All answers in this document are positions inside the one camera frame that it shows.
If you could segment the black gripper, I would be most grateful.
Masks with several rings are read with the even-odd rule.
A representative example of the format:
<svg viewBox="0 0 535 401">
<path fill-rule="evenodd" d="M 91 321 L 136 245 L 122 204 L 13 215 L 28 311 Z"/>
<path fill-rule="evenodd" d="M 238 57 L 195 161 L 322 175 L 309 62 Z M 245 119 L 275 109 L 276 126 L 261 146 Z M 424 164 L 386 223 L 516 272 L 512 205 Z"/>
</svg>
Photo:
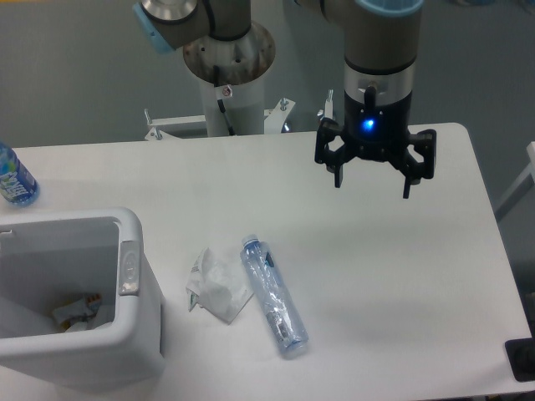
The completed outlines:
<svg viewBox="0 0 535 401">
<path fill-rule="evenodd" d="M 389 161 L 404 177 L 403 198 L 422 179 L 434 177 L 437 133 L 408 130 L 413 70 L 393 74 L 344 71 L 344 127 L 324 117 L 317 130 L 314 161 L 325 165 L 340 188 L 343 166 L 357 156 Z"/>
</svg>

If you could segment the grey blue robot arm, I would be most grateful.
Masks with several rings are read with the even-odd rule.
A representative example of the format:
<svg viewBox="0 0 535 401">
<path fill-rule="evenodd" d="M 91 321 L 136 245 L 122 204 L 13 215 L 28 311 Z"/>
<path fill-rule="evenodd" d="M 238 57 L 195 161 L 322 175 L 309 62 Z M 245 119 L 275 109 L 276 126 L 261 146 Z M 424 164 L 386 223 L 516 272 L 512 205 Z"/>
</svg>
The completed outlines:
<svg viewBox="0 0 535 401">
<path fill-rule="evenodd" d="M 436 132 L 408 128 L 423 4 L 305 1 L 344 34 L 344 120 L 326 104 L 314 159 L 341 185 L 355 158 L 387 162 L 409 190 L 435 174 Z M 181 50 L 200 81 L 211 136 L 264 132 L 262 80 L 275 59 L 270 32 L 248 1 L 139 1 L 133 12 L 158 53 Z"/>
</svg>

